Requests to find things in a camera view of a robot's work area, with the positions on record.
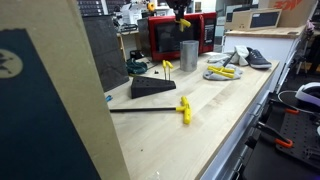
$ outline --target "yellow handle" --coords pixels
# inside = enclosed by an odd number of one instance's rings
[[[166,60],[162,60],[162,67],[163,67],[164,69],[166,69],[166,67],[167,67]]]
[[[182,106],[176,107],[176,111],[183,112],[183,123],[191,123],[191,108],[189,102],[185,96],[181,97]]]
[[[228,77],[228,78],[234,78],[234,74],[232,73],[226,73],[226,72],[222,72],[222,71],[218,71],[218,70],[215,70],[215,69],[211,69],[212,72],[216,73],[216,74],[219,74],[221,76],[225,76],[225,77]]]
[[[215,67],[215,66],[208,66],[208,70],[215,69],[217,71],[227,72],[227,73],[234,73],[234,69],[230,68],[223,68],[223,67]]]
[[[167,65],[169,66],[169,68],[170,68],[170,69],[172,69],[172,68],[173,68],[173,66],[172,66],[171,62],[166,61],[166,63],[167,63]]]
[[[153,3],[148,3],[147,8],[149,11],[154,11],[154,4]]]
[[[190,27],[191,23],[185,19],[180,19],[180,21],[176,21],[177,23],[180,24],[180,31],[184,31],[184,27]]]
[[[180,23],[186,27],[190,27],[191,23],[185,19],[180,19]]]

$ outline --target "pegboard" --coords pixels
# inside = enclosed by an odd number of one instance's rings
[[[276,145],[276,149],[320,172],[320,136],[317,133],[317,124],[317,121],[310,119],[310,114],[286,113],[280,134],[292,140],[293,147]]]

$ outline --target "black rod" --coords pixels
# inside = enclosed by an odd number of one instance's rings
[[[110,109],[110,112],[143,112],[143,111],[168,111],[176,110],[175,107],[168,108],[136,108],[136,109]]]

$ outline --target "yellow tool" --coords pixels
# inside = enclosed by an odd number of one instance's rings
[[[228,78],[234,78],[234,69],[228,69],[225,68],[227,66],[227,64],[229,64],[229,62],[231,61],[232,57],[236,54],[236,52],[234,52],[232,54],[232,56],[226,60],[223,65],[221,67],[215,67],[215,66],[209,66],[208,70],[212,71],[213,73],[228,77]]]
[[[110,109],[110,112],[142,112],[142,111],[168,111],[175,110],[177,112],[183,112],[183,123],[191,123],[191,108],[189,102],[185,96],[181,97],[182,106],[168,107],[168,108],[136,108],[136,109]]]
[[[185,27],[190,27],[191,23],[185,19],[180,19],[180,21],[176,21],[176,23],[180,24],[180,31],[183,32]]]
[[[164,70],[164,79],[167,80],[167,65],[169,67],[169,81],[170,81],[170,69],[173,68],[172,64],[169,61],[166,60],[162,60],[162,67]]]
[[[185,96],[181,97],[182,106],[176,107],[176,111],[183,112],[183,123],[190,124],[191,122],[191,108],[189,102]]]
[[[225,77],[228,77],[228,78],[234,78],[234,70],[233,72],[227,72],[225,71],[226,69],[224,68],[216,68],[216,67],[208,67],[208,70],[212,71],[213,73],[216,73],[216,74],[219,74],[219,75],[222,75],[222,76],[225,76]]]
[[[230,68],[223,68],[223,67],[215,67],[215,66],[208,66],[208,70],[214,69],[216,71],[222,71],[226,73],[234,73],[234,69]]]

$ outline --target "sneaker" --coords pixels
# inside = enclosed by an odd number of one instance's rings
[[[272,67],[272,64],[268,62],[261,53],[252,48],[247,48],[249,51],[249,56],[246,58],[249,65],[256,69],[268,69]]]

